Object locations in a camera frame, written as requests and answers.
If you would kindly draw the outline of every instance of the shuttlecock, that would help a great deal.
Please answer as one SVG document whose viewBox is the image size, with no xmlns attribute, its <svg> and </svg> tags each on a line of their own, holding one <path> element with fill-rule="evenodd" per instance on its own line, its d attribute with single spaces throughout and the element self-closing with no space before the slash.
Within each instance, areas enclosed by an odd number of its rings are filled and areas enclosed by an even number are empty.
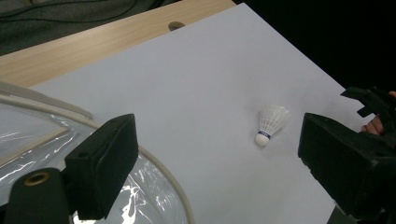
<svg viewBox="0 0 396 224">
<path fill-rule="evenodd" d="M 267 146 L 273 134 L 283 128 L 290 119 L 290 112 L 284 106 L 264 105 L 260 111 L 260 130 L 256 134 L 256 143 Z"/>
</svg>

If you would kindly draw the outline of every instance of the hole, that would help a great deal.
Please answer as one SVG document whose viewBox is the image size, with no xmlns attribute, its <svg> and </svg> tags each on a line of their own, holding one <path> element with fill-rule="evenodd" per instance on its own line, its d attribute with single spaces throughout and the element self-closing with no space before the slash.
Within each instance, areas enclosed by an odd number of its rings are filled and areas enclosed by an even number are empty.
<svg viewBox="0 0 396 224">
<path fill-rule="evenodd" d="M 80 152 L 80 153 L 78 153 L 78 156 L 79 156 L 80 158 L 87 157 L 87 156 L 88 156 L 88 152 Z"/>
<path fill-rule="evenodd" d="M 29 176 L 27 179 L 25 179 L 24 184 L 26 186 L 34 186 L 34 185 L 39 185 L 41 183 L 44 183 L 48 178 L 50 178 L 49 173 L 37 173 L 34 175 Z"/>
<path fill-rule="evenodd" d="M 178 28 L 181 28 L 183 26 L 185 26 L 185 24 L 183 24 L 180 21 L 171 21 L 168 25 L 168 28 L 170 31 L 174 31 L 174 30 L 177 30 Z"/>
</svg>

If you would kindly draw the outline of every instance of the finger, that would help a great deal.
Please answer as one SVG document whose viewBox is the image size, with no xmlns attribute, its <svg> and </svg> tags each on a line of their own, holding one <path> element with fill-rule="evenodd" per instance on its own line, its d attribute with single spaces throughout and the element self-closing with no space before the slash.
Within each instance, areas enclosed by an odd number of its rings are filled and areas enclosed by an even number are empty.
<svg viewBox="0 0 396 224">
<path fill-rule="evenodd" d="M 375 116 L 375 118 L 372 120 L 372 123 L 376 129 L 377 132 L 383 133 L 384 130 L 384 125 L 382 124 L 381 118 L 379 115 Z"/>
<path fill-rule="evenodd" d="M 373 134 L 379 135 L 379 132 L 376 130 L 372 120 L 367 123 L 367 131 L 369 133 L 373 133 Z"/>
<path fill-rule="evenodd" d="M 367 133 L 368 132 L 367 125 L 361 126 L 361 131 Z"/>
<path fill-rule="evenodd" d="M 389 95 L 391 95 L 391 96 L 393 96 L 393 97 L 396 98 L 396 91 L 390 91 L 390 92 L 389 92 Z"/>
</svg>

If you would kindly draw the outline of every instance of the wooden table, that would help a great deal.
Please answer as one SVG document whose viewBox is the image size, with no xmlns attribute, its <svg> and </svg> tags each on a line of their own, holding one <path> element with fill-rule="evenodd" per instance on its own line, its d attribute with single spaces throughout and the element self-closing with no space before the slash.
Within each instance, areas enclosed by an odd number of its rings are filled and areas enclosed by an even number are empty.
<svg viewBox="0 0 396 224">
<path fill-rule="evenodd" d="M 184 0 L 0 57 L 0 80 L 31 87 L 169 30 L 235 6 L 231 0 Z"/>
</svg>

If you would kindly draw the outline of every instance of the white paper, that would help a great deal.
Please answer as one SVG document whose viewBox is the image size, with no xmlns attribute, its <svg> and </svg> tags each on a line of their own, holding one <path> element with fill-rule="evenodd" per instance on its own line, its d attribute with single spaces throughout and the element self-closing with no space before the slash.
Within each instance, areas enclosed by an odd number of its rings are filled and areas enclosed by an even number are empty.
<svg viewBox="0 0 396 224">
<path fill-rule="evenodd" d="M 33 89 L 105 122 L 134 113 L 138 142 L 186 191 L 196 223 L 327 223 L 334 202 L 297 156 L 305 112 L 358 131 L 361 104 L 247 5 Z M 291 120 L 255 144 L 262 103 Z"/>
</svg>

